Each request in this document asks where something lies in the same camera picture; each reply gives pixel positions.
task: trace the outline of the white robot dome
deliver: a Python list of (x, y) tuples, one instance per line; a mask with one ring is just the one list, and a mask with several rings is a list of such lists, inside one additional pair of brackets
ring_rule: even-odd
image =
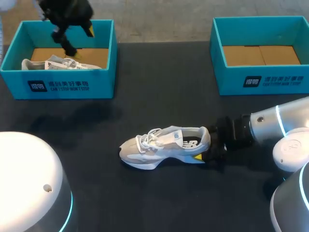
[(63, 178), (57, 154), (42, 139), (0, 132), (0, 231), (35, 225), (55, 203)]

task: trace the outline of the white sneaker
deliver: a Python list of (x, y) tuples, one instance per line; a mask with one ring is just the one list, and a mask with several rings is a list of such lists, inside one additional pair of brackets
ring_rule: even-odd
[(176, 158), (185, 163), (204, 163), (195, 156), (207, 151), (210, 145), (211, 137), (205, 127), (171, 126), (153, 129), (148, 134), (126, 141), (119, 148), (119, 156), (132, 167), (152, 170), (166, 158)]
[(71, 58), (60, 58), (52, 55), (47, 61), (32, 62), (24, 59), (21, 63), (22, 70), (72, 70), (72, 69), (101, 69), (96, 65), (81, 64)]

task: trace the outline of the teal box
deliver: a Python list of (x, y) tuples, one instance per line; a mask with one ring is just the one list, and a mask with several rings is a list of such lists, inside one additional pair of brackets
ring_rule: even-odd
[(0, 73), (15, 99), (110, 99), (114, 93), (117, 40), (113, 20), (92, 20), (94, 38), (81, 27), (70, 27), (66, 36), (76, 48), (108, 48), (106, 69), (21, 70), (35, 48), (58, 48), (49, 21), (23, 21), (3, 60)]
[[(228, 67), (223, 46), (291, 45), (301, 65)], [(309, 27), (302, 16), (214, 18), (210, 53), (220, 95), (309, 93)]]

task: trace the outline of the black table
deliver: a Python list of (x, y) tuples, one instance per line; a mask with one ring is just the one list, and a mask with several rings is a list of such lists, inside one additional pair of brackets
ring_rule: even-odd
[(119, 44), (113, 100), (15, 101), (0, 80), (0, 131), (23, 131), (59, 155), (79, 210), (79, 232), (271, 232), (272, 149), (216, 163), (166, 160), (156, 170), (118, 158), (125, 140), (170, 125), (199, 127), (305, 95), (218, 94), (208, 42)]

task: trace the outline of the gray floor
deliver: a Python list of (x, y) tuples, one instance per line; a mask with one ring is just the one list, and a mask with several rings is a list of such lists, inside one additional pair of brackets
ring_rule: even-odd
[[(213, 17), (304, 15), (308, 0), (90, 0), (95, 19), (114, 19), (120, 42), (208, 40)], [(21, 20), (39, 19), (32, 0), (2, 13), (4, 43)]]

